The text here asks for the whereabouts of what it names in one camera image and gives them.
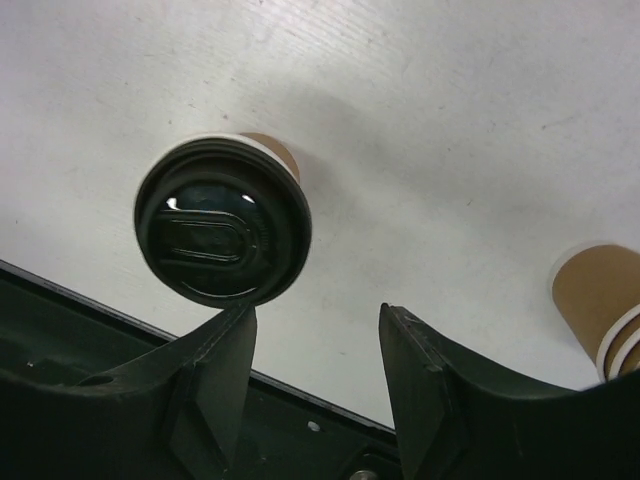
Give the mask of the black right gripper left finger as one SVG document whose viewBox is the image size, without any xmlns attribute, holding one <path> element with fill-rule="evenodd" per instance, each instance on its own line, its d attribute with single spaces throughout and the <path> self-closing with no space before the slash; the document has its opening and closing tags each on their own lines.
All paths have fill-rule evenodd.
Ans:
<svg viewBox="0 0 640 480">
<path fill-rule="evenodd" d="M 223 478 L 256 336 L 254 307 L 240 305 L 73 386 L 2 373 L 2 478 Z"/>
</svg>

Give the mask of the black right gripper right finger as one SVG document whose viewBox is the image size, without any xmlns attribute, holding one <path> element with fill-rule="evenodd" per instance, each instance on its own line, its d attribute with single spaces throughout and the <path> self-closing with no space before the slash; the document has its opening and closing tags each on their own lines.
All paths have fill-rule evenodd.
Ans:
<svg viewBox="0 0 640 480">
<path fill-rule="evenodd" d="M 562 388 L 388 304 L 379 340 L 405 478 L 638 478 L 638 373 Z"/>
</svg>

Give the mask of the black plastic cup lid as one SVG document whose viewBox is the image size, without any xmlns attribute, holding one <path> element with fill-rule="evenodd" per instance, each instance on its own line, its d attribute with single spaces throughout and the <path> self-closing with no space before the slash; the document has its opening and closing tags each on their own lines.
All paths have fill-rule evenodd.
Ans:
<svg viewBox="0 0 640 480">
<path fill-rule="evenodd" d="M 301 185 L 204 164 L 152 183 L 145 178 L 133 208 L 136 240 L 151 272 L 171 290 L 217 309 L 261 305 L 300 275 L 312 239 Z"/>
</svg>

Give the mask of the brown paper coffee cup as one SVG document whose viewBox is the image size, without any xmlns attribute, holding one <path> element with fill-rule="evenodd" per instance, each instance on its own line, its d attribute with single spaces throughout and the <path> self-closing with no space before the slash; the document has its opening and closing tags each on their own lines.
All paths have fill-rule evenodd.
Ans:
<svg viewBox="0 0 640 480">
<path fill-rule="evenodd" d="M 300 168 L 291 151 L 276 138 L 257 132 L 215 132 L 182 141 L 158 159 L 144 183 L 201 164 L 215 171 L 222 166 L 260 171 L 264 176 L 301 185 Z"/>
</svg>

